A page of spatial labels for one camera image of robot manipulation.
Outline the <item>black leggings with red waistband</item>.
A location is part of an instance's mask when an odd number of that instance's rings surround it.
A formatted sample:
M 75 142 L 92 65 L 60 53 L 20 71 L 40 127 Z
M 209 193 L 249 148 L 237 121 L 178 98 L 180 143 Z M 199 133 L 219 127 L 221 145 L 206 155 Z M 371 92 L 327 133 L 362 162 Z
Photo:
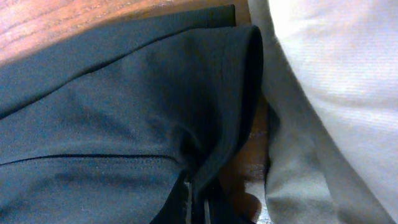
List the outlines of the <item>black leggings with red waistband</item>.
M 123 21 L 1 67 L 2 223 L 246 223 L 262 37 L 234 6 Z

